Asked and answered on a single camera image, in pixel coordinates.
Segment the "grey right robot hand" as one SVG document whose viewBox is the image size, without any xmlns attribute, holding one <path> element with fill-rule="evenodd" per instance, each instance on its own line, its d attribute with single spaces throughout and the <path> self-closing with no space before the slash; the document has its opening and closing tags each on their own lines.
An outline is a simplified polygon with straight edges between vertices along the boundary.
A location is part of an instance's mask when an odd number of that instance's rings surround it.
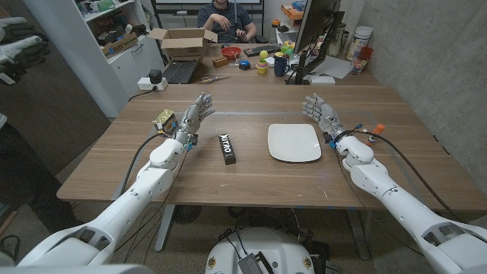
<svg viewBox="0 0 487 274">
<path fill-rule="evenodd" d="M 303 114 L 318 123 L 323 134 L 326 135 L 326 142 L 337 143 L 346 135 L 346 129 L 339 120 L 338 114 L 322 97 L 317 94 L 312 97 L 306 96 L 302 107 Z"/>
</svg>

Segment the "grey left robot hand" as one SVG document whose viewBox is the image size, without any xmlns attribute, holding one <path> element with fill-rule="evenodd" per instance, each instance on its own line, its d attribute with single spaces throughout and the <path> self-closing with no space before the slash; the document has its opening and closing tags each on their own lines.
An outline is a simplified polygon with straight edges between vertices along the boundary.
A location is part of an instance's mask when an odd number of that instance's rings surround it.
<svg viewBox="0 0 487 274">
<path fill-rule="evenodd" d="M 181 123 L 177 127 L 174 138 L 181 144 L 186 144 L 198 132 L 202 121 L 215 111 L 212 107 L 212 96 L 202 92 L 181 116 Z"/>
</svg>

